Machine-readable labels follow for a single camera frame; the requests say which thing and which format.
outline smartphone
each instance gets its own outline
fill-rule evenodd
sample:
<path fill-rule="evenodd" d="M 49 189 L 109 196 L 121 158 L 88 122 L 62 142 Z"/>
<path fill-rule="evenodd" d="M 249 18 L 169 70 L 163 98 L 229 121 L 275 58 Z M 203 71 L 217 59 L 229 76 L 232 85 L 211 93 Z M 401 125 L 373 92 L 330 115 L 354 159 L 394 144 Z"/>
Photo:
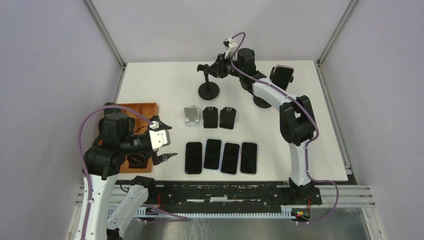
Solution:
<path fill-rule="evenodd" d="M 239 164 L 240 145 L 227 142 L 222 154 L 221 173 L 235 175 Z"/>
<path fill-rule="evenodd" d="M 185 145 L 185 173 L 202 173 L 202 143 L 187 142 Z"/>
<path fill-rule="evenodd" d="M 217 139 L 208 139 L 206 141 L 206 150 L 204 151 L 203 168 L 210 170 L 220 169 L 221 147 L 223 141 Z"/>
<path fill-rule="evenodd" d="M 240 172 L 256 174 L 258 170 L 258 145 L 252 142 L 241 144 Z"/>

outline smartphone screen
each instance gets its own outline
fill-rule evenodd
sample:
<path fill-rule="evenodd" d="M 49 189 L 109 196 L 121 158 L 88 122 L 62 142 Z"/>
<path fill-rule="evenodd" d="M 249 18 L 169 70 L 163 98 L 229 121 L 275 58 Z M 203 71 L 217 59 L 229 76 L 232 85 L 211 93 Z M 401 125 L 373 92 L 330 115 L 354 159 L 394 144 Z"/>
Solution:
<path fill-rule="evenodd" d="M 222 141 L 217 139 L 208 139 L 206 141 L 206 151 L 204 152 L 203 167 L 205 169 L 220 169 Z"/>
<path fill-rule="evenodd" d="M 258 145 L 251 142 L 241 144 L 240 172 L 256 174 L 258 167 Z"/>
<path fill-rule="evenodd" d="M 202 173 L 202 143 L 187 142 L 185 145 L 185 173 Z"/>
<path fill-rule="evenodd" d="M 240 145 L 227 142 L 222 155 L 221 173 L 235 175 L 239 163 Z"/>

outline round black base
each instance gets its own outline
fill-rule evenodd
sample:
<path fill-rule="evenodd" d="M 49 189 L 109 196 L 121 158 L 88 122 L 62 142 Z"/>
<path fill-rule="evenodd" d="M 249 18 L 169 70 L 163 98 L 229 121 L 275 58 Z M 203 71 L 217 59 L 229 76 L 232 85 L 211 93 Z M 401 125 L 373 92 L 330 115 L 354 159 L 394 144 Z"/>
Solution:
<path fill-rule="evenodd" d="M 253 102 L 256 106 L 260 107 L 261 109 L 268 109 L 271 107 L 271 104 L 269 104 L 268 102 L 266 102 L 265 100 L 257 96 L 253 96 Z"/>
<path fill-rule="evenodd" d="M 212 100 L 220 94 L 220 87 L 215 82 L 209 82 L 209 86 L 209 90 L 206 82 L 199 86 L 199 96 L 204 100 Z"/>

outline gray wall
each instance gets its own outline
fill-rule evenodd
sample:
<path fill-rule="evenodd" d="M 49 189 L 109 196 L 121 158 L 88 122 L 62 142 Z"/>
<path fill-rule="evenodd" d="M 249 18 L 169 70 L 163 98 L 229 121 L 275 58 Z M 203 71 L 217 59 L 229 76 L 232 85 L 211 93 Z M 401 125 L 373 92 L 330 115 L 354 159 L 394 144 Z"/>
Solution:
<path fill-rule="evenodd" d="M 1 1 L 0 33 L 0 239 L 61 240 L 119 67 L 81 0 Z"/>
<path fill-rule="evenodd" d="M 323 65 L 385 239 L 423 239 L 424 1 L 360 1 Z"/>
<path fill-rule="evenodd" d="M 259 60 L 318 59 L 349 0 L 93 2 L 125 61 L 172 62 L 214 61 L 238 32 Z"/>

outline white table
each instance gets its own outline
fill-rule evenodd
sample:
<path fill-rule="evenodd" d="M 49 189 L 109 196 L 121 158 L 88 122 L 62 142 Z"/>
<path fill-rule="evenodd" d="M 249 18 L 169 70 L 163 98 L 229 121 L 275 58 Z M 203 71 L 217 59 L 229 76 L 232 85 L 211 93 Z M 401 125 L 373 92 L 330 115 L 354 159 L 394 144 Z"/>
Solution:
<path fill-rule="evenodd" d="M 178 153 L 167 162 L 153 167 L 152 173 L 122 173 L 119 179 L 133 179 L 136 175 L 164 181 L 288 181 L 291 171 L 289 145 L 280 134 L 279 113 L 274 108 L 261 109 L 252 100 L 252 95 L 242 89 L 238 78 L 224 79 L 209 77 L 219 85 L 219 96 L 203 100 L 198 95 L 200 84 L 204 83 L 203 72 L 197 72 L 198 64 L 213 62 L 141 62 L 129 63 L 126 67 L 117 102 L 148 103 L 159 105 L 160 119 L 172 126 L 171 145 L 160 148 L 158 154 Z M 339 151 L 336 135 L 312 60 L 299 61 L 257 61 L 257 69 L 269 75 L 275 65 L 294 68 L 294 81 L 288 91 L 294 95 L 310 98 L 319 138 L 311 143 L 310 171 L 319 180 L 347 181 L 345 166 Z M 214 106 L 237 110 L 233 130 L 186 127 L 184 107 L 199 106 L 201 111 Z M 258 144 L 258 168 L 256 175 L 237 173 L 225 175 L 219 171 L 203 169 L 201 174 L 189 175 L 184 171 L 185 145 L 187 142 L 202 142 L 205 148 L 208 138 L 225 142 L 254 142 Z"/>

